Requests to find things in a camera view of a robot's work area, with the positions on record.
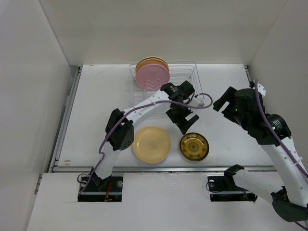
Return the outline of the orange plate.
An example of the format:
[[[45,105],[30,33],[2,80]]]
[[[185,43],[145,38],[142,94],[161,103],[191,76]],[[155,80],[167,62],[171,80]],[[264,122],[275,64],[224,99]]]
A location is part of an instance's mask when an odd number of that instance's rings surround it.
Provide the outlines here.
[[[138,72],[142,67],[149,65],[149,64],[157,64],[157,65],[163,66],[167,70],[169,70],[169,66],[168,66],[167,62],[165,63],[165,62],[162,62],[160,60],[149,59],[149,60],[145,60],[141,63],[138,62],[137,65],[136,65],[136,68],[135,68],[135,72]]]

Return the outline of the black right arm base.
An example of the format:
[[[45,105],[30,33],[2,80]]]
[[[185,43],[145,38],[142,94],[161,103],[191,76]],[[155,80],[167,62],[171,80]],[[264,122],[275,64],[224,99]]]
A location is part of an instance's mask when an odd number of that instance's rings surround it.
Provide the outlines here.
[[[225,176],[207,176],[206,189],[211,202],[255,202],[254,193],[235,186]]]

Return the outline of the white wire dish rack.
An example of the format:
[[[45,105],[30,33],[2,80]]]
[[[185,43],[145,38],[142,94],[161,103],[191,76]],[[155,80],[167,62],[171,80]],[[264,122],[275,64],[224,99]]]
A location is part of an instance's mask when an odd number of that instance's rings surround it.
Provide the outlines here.
[[[201,102],[205,101],[197,64],[195,61],[169,61],[167,62],[170,72],[170,82],[174,85],[180,85],[184,81],[190,82],[194,87],[194,96],[196,96]],[[147,98],[156,93],[155,90],[151,90],[149,86],[145,89],[141,88],[136,82],[136,64],[130,64],[129,69],[131,73],[131,94],[130,94],[130,106],[135,106]]]

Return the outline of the pink plate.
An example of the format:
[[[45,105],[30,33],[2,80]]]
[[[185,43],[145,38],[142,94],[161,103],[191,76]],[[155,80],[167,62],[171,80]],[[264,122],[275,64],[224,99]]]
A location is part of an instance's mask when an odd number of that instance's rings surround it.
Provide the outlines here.
[[[169,70],[159,64],[145,65],[136,73],[137,84],[147,90],[157,90],[160,86],[168,83],[169,80]]]

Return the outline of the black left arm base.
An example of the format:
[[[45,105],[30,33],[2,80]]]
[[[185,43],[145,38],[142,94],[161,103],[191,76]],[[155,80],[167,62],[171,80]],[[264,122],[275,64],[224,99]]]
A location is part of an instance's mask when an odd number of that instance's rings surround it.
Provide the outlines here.
[[[89,175],[85,174],[80,174],[77,178],[80,184],[78,202],[122,202],[123,176],[110,176],[104,179],[99,187],[91,180],[86,189],[80,193],[88,179]]]

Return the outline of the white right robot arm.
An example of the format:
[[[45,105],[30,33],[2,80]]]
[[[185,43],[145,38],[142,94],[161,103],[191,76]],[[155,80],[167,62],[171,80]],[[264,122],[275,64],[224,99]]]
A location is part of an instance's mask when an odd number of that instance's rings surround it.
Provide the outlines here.
[[[236,90],[229,87],[213,104],[215,111],[228,106],[222,114],[247,131],[270,157],[283,185],[269,182],[241,165],[233,165],[222,176],[209,177],[215,184],[213,193],[249,191],[272,205],[287,222],[308,219],[308,172],[297,154],[292,134],[285,120],[277,114],[265,113],[262,94],[257,88]]]

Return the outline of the yellow patterned dark plate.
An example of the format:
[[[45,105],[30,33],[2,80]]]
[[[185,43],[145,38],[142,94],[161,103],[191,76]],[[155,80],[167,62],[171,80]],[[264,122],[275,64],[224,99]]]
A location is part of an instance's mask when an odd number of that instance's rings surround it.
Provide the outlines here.
[[[190,161],[199,162],[209,154],[209,143],[199,133],[187,133],[180,140],[180,151]]]

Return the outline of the pale yellow plate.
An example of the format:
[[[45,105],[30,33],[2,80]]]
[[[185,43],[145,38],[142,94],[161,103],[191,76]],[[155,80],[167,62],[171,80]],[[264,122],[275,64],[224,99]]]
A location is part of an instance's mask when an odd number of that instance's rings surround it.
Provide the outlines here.
[[[140,161],[147,164],[157,164],[168,157],[171,145],[171,138],[166,130],[149,126],[136,133],[132,150]]]

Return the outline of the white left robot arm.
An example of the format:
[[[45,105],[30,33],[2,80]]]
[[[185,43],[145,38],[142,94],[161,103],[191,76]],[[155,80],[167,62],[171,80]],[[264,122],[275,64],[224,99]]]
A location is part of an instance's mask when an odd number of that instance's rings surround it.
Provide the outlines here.
[[[99,147],[101,158],[90,172],[91,185],[97,191],[107,187],[108,177],[112,174],[113,166],[119,153],[133,144],[134,129],[156,112],[166,110],[166,115],[184,135],[188,129],[199,119],[192,114],[190,106],[185,103],[195,93],[193,85],[184,81],[178,86],[173,83],[163,85],[154,95],[138,105],[126,110],[113,110],[105,127],[105,138]]]

